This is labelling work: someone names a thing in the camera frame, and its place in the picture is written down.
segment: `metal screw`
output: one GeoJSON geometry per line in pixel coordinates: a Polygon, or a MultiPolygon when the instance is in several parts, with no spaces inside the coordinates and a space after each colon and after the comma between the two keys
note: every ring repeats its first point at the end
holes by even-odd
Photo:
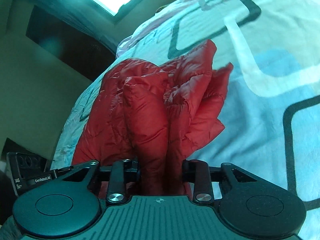
{"type": "Polygon", "coordinates": [[[112,202],[119,202],[122,201],[124,199],[124,196],[122,194],[119,193],[113,193],[111,194],[108,199],[112,202]]]}
{"type": "Polygon", "coordinates": [[[198,201],[209,201],[211,200],[211,196],[207,193],[201,193],[196,196],[198,201]]]}

